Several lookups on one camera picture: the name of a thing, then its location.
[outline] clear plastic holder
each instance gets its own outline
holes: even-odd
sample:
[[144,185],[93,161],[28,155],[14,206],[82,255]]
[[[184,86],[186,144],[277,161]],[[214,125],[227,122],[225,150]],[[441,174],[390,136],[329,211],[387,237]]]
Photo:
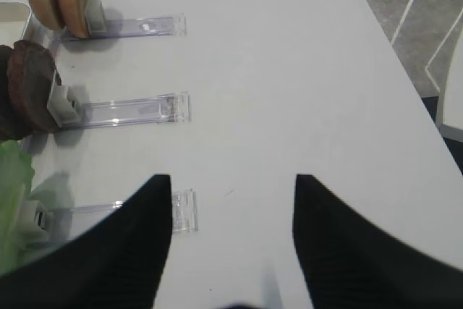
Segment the clear plastic holder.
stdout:
[[[61,246],[79,237],[112,212],[122,206],[123,202],[97,206],[80,206],[73,209],[56,209],[49,212],[54,216],[54,228],[46,242],[31,242],[27,250],[41,250],[47,247]],[[172,194],[173,233],[197,232],[196,192],[185,190]]]
[[[137,18],[133,20],[106,20],[106,31],[91,30],[91,35],[83,40],[136,38],[140,36],[182,36],[186,35],[187,25],[184,14],[173,14],[162,17]],[[79,41],[68,30],[61,41]]]
[[63,130],[190,120],[190,96],[186,92],[129,101],[83,103],[80,107],[81,121],[63,124]]

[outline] white table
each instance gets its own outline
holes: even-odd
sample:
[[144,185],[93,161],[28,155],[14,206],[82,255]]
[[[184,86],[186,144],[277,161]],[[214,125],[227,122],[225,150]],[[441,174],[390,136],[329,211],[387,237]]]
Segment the white table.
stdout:
[[63,47],[63,81],[92,101],[187,90],[192,122],[50,136],[35,184],[68,174],[78,206],[124,200],[154,173],[197,191],[200,231],[174,236],[157,308],[277,308],[269,272],[285,308],[310,306],[292,242],[296,173],[463,268],[462,176],[365,0],[103,4],[110,17],[184,12],[187,37]]
[[444,137],[463,141],[463,33],[456,42],[449,76],[439,96],[436,125]]

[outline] clear plastic strip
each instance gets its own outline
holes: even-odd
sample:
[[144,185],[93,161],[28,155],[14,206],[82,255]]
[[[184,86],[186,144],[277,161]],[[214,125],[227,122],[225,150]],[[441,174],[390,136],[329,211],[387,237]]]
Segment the clear plastic strip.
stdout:
[[[163,17],[139,18],[135,20],[107,20],[106,32],[92,32],[86,40],[135,38],[140,36],[174,36],[185,35],[187,32],[186,18],[183,14]],[[77,41],[68,30],[62,35],[61,41]]]
[[[97,206],[80,206],[73,209],[56,209],[50,211],[54,215],[54,227],[48,242],[27,244],[28,250],[40,250],[65,244],[85,233],[109,214],[122,206],[117,201]],[[196,192],[185,190],[172,194],[173,233],[196,232],[197,207]]]
[[64,124],[63,130],[190,120],[190,97],[186,92],[149,99],[83,103],[80,107],[82,121]]

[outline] floor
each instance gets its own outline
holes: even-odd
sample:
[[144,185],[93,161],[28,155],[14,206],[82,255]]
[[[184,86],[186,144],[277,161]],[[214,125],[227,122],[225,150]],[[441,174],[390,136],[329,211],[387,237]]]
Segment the floor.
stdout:
[[463,27],[463,0],[367,0],[422,97],[437,96]]

